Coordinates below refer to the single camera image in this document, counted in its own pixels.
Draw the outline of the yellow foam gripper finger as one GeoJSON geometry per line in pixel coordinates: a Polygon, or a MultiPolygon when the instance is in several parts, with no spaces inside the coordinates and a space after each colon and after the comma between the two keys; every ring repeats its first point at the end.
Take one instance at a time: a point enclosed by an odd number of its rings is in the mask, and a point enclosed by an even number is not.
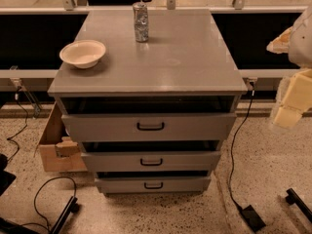
{"type": "Polygon", "coordinates": [[[289,27],[273,41],[271,41],[267,45],[266,50],[273,54],[286,54],[289,51],[289,43],[292,29],[292,27],[289,27]]]}
{"type": "Polygon", "coordinates": [[[290,78],[272,123],[283,129],[292,129],[311,107],[312,70],[303,69],[290,78]]]}

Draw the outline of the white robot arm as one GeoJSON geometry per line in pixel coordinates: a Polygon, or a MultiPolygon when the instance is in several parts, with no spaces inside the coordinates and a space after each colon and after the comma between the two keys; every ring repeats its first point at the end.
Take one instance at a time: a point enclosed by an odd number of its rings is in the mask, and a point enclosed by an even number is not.
{"type": "Polygon", "coordinates": [[[287,54],[300,69],[279,84],[271,111],[271,129],[290,130],[312,108],[312,6],[309,6],[266,50],[287,54]]]}

